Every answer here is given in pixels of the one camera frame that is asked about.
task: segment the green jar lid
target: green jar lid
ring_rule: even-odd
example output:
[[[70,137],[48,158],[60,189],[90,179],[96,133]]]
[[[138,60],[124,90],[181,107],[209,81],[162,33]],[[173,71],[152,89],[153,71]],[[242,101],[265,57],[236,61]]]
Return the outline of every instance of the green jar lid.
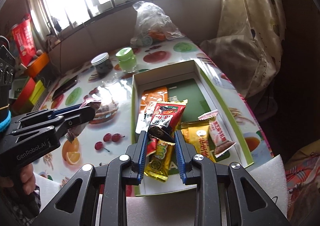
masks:
[[[116,53],[116,57],[120,62],[126,61],[133,56],[133,50],[130,47],[121,49]]]

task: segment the green jar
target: green jar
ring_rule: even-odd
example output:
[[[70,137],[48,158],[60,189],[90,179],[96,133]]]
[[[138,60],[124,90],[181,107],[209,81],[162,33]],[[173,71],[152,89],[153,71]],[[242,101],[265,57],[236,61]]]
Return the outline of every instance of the green jar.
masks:
[[[137,59],[130,47],[121,49],[117,52],[116,57],[123,72],[129,73],[136,71]]]

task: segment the silver screw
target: silver screw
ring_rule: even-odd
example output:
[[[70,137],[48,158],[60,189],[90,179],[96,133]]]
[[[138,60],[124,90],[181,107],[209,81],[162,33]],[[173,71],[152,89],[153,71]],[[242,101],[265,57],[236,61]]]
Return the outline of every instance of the silver screw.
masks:
[[[237,163],[237,162],[232,162],[232,163],[231,163],[231,167],[232,167],[233,169],[239,169],[239,168],[241,167],[241,165],[240,165],[239,163]]]
[[[203,155],[196,154],[193,158],[196,159],[197,161],[201,161],[203,160]]]
[[[93,166],[91,164],[85,164],[83,165],[82,170],[87,172],[87,171],[90,171],[92,167]]]
[[[119,156],[119,159],[121,161],[127,161],[127,160],[129,160],[129,156],[128,155],[121,155],[121,156]]]

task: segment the black phone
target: black phone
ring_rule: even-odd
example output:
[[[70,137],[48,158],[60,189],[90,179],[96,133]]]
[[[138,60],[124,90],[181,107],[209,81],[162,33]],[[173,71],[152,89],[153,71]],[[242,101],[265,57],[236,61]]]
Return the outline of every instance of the black phone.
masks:
[[[71,89],[78,83],[78,75],[74,76],[70,80],[68,80],[65,84],[61,85],[57,88],[52,96],[52,100],[58,98],[61,94],[65,93],[67,90]]]

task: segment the jar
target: jar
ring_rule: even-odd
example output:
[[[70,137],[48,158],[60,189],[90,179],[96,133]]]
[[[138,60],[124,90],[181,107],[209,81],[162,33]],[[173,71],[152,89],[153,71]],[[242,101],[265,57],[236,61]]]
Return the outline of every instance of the jar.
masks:
[[[99,77],[106,76],[113,69],[113,65],[109,59],[108,53],[99,54],[98,56],[94,57],[91,61],[91,64],[95,66]]]
[[[123,72],[129,73],[136,71],[137,59],[130,47],[123,48],[116,54],[119,66]]]

